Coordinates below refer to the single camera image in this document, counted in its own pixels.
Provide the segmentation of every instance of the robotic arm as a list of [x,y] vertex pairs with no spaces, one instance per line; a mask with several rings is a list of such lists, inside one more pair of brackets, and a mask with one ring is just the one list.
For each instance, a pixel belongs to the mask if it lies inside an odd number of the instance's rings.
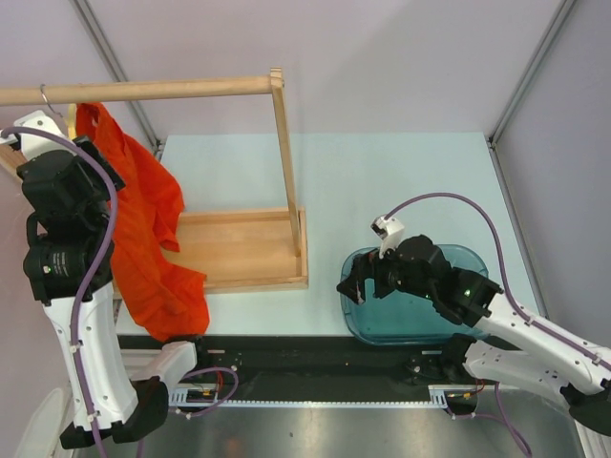
[[341,294],[363,304],[365,280],[373,279],[375,298],[399,291],[431,300],[451,323],[475,327],[519,348],[502,350],[456,334],[441,355],[444,375],[453,381],[473,377],[520,387],[611,436],[611,349],[530,312],[493,281],[451,267],[427,237],[401,241],[404,227],[397,219],[381,217],[371,227],[382,239],[381,248],[354,259],[349,276],[337,286]]
[[[28,159],[17,168],[34,210],[27,221],[24,272],[53,323],[73,389],[74,421],[60,436],[62,446],[89,447],[109,436],[117,443],[138,441],[164,423],[169,391],[196,365],[195,345],[166,344],[129,379],[113,319],[113,244],[107,234],[112,218],[106,204],[109,187],[119,190],[124,183],[89,138],[75,139],[80,150],[74,148],[43,112],[15,126],[1,136],[19,142]],[[112,183],[101,177],[100,167]]]

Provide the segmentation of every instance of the white table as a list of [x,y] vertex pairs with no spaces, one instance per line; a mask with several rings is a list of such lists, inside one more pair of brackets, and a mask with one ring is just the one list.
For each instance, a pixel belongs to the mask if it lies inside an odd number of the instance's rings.
[[[275,135],[173,135],[162,163],[178,179],[188,211],[285,206]],[[344,336],[335,285],[346,257],[374,246],[369,225],[401,201],[446,191],[475,200],[498,229],[510,285],[537,310],[495,170],[479,133],[292,135],[299,203],[307,219],[309,288],[207,296],[208,334]],[[500,282],[492,235],[466,204],[419,202],[398,217],[406,237],[467,246]],[[141,335],[122,307],[118,334]]]

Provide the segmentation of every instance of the wooden frame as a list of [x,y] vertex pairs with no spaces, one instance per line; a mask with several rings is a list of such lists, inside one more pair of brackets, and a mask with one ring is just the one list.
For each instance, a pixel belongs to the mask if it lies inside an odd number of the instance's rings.
[[[282,69],[238,78],[45,86],[50,104],[250,94],[272,96],[287,207],[183,214],[178,230],[182,252],[164,255],[171,262],[207,274],[206,291],[211,293],[305,288],[306,213],[297,203]],[[0,88],[0,107],[42,102],[39,87]],[[15,168],[23,161],[21,154],[0,147],[0,165],[17,179]]]

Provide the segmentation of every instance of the teal plastic bin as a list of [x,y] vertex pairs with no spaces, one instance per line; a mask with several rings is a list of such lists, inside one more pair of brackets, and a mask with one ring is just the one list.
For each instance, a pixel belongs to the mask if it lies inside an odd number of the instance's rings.
[[[488,277],[484,261],[472,250],[460,245],[438,245],[448,262],[455,267],[473,270]],[[356,255],[373,248],[352,253],[342,267],[343,281],[350,273]],[[484,338],[486,334],[466,325],[457,326],[443,319],[432,302],[411,294],[395,291],[384,299],[373,298],[373,280],[365,283],[366,301],[357,305],[339,295],[346,324],[356,338],[373,345],[439,344],[452,334],[461,333]]]

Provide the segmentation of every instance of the white wall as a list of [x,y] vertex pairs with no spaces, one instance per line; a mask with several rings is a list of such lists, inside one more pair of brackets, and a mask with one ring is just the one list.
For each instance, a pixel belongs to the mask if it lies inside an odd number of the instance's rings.
[[[293,132],[490,132],[559,0],[90,0],[132,80],[283,66]],[[269,133],[262,95],[146,102],[160,136]]]
[[[1,86],[110,82],[70,2],[5,2],[0,15]],[[106,104],[123,130],[145,143],[124,103]],[[0,129],[40,107],[0,107]],[[66,115],[67,107],[55,107]]]
[[2,456],[12,456],[31,415],[68,375],[51,322],[22,271],[32,211],[16,180],[0,170],[0,427]]
[[611,3],[578,2],[498,145],[551,318],[611,345]]

